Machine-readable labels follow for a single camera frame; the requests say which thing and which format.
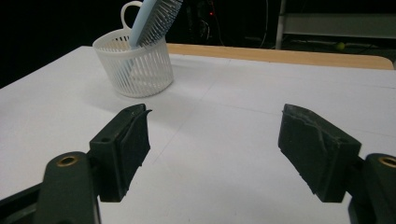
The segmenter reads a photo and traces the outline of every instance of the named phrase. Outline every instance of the white table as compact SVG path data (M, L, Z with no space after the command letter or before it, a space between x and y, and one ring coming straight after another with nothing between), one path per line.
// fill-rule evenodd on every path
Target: white table
M396 155L396 72L171 55L175 81L149 98L115 93L95 52L76 49L0 90L0 199L144 103L151 151L103 223L348 223L349 196L321 203L277 147L284 104L315 111Z

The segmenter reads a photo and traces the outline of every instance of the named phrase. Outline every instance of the basket handle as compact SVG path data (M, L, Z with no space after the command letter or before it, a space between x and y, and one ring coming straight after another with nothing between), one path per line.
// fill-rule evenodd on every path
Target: basket handle
M139 2L139 1L132 1L132 2L130 2L130 3L125 4L125 5L122 7L122 9L121 9L121 22L122 22L122 27L123 27L123 29L129 29L129 30L131 30L131 27L129 27L129 26L126 24L126 22L125 22L125 10L126 10L127 7L130 7L130 6L133 6L133 7L141 7L141 6L142 6L142 2Z

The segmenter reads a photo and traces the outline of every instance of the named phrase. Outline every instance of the white basket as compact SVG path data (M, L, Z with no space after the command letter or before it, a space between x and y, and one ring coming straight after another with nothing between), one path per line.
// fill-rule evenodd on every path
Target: white basket
M96 51L114 89L129 97L145 97L163 91L173 81L173 71L165 39L144 48L131 49L131 29L124 21L126 4L121 10L123 29L96 39Z

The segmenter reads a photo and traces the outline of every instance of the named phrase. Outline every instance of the blue brush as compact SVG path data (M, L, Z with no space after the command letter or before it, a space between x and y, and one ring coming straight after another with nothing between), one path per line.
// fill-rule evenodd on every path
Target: blue brush
M152 45L164 38L182 3L182 0L145 0L131 30L131 49Z

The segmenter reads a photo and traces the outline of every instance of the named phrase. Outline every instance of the brass insert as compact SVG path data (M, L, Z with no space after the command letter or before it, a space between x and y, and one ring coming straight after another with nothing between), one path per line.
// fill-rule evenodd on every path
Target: brass insert
M381 157L379 158L379 161L392 168L396 168L396 159L393 157Z
M70 166L73 165L78 161L78 158L76 156L67 156L63 157L61 160L59 160L56 164L59 167L65 167L65 166Z

